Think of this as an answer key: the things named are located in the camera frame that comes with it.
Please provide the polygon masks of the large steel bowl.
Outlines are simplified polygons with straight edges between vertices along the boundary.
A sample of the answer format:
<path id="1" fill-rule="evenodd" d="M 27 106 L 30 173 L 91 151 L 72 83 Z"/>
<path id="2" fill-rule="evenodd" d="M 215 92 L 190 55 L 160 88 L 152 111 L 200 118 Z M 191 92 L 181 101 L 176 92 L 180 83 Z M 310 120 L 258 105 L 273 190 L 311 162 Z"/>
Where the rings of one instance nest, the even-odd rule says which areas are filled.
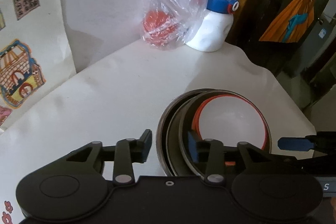
<path id="1" fill-rule="evenodd" d="M 184 103 L 174 114 L 173 120 L 169 124 L 169 132 L 166 141 L 169 163 L 172 164 L 175 174 L 182 174 L 182 167 L 188 166 L 195 176 L 200 176 L 190 163 L 191 158 L 187 149 L 187 133 L 189 131 L 195 131 L 192 129 L 192 123 L 197 107 L 201 106 L 205 100 L 221 95 L 233 96 L 254 106 L 254 104 L 244 96 L 229 90 L 220 89 L 201 93 L 189 100 L 189 102 Z"/>

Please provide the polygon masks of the large white red-rimmed bowl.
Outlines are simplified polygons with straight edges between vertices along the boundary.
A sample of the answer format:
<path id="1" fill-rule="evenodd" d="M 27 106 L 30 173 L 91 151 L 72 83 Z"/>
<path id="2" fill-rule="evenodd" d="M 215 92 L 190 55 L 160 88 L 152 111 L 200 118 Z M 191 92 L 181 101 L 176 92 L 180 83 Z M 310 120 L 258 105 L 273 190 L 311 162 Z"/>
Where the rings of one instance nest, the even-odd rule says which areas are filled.
<path id="1" fill-rule="evenodd" d="M 233 94 L 219 94 L 205 99 L 197 108 L 191 124 L 202 139 L 217 139 L 235 147 L 246 141 L 270 150 L 268 125 L 259 109 L 249 100 Z"/>

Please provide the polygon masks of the small steel plate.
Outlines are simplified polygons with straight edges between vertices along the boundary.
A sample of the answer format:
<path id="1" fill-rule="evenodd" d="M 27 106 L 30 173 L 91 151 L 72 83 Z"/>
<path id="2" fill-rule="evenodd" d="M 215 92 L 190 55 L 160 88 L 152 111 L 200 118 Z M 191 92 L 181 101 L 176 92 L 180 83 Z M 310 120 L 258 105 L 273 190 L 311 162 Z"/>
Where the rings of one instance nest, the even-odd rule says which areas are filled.
<path id="1" fill-rule="evenodd" d="M 168 137 L 168 128 L 170 122 L 173 120 L 174 114 L 178 111 L 178 109 L 189 100 L 198 96 L 201 93 L 208 92 L 214 90 L 212 88 L 203 88 L 203 89 L 195 89 L 188 91 L 186 93 L 181 94 L 177 98 L 175 98 L 162 113 L 161 118 L 158 123 L 157 131 L 156 131 L 156 150 L 159 163 L 163 168 L 165 174 L 167 176 L 194 176 L 195 174 L 189 169 L 188 166 L 182 167 L 182 174 L 175 174 L 173 171 L 172 164 L 169 163 L 168 151 L 166 148 L 166 141 Z"/>

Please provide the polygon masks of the orange painting in background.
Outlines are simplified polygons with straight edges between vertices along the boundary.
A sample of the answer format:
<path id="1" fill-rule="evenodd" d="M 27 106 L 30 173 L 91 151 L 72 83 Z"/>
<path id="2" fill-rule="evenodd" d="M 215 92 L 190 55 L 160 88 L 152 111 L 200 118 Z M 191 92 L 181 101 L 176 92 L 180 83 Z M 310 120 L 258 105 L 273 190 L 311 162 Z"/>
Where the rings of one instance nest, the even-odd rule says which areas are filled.
<path id="1" fill-rule="evenodd" d="M 261 42 L 296 43 L 314 19 L 315 0 L 293 0 L 272 21 Z"/>

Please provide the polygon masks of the red item in bag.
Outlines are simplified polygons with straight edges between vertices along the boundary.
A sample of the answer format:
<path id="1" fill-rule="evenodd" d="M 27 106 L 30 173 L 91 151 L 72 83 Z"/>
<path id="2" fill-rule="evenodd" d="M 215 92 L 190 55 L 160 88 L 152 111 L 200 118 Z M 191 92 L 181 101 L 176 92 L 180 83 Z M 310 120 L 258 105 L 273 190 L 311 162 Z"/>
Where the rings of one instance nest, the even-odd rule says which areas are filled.
<path id="1" fill-rule="evenodd" d="M 165 48 L 176 38 L 178 23 L 169 12 L 150 10 L 142 21 L 142 29 L 142 38 L 147 43 Z"/>

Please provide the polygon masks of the houses drawing paper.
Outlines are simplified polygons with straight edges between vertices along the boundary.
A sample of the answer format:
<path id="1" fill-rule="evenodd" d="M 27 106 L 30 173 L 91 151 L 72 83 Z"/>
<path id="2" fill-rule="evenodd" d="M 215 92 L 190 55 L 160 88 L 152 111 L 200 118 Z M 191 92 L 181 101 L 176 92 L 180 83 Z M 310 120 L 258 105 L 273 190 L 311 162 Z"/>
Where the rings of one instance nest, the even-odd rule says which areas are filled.
<path id="1" fill-rule="evenodd" d="M 1 132 L 75 73 L 60 0 L 1 0 Z"/>

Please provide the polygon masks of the white blue water bottle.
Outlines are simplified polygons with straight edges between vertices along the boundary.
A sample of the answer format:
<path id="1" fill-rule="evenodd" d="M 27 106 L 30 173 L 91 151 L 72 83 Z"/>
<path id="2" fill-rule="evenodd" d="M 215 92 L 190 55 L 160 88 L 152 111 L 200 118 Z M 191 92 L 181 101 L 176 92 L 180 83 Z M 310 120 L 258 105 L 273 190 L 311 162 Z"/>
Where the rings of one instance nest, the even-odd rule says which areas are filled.
<path id="1" fill-rule="evenodd" d="M 239 0 L 208 0 L 205 17 L 187 46 L 201 52 L 221 49 L 234 22 Z"/>

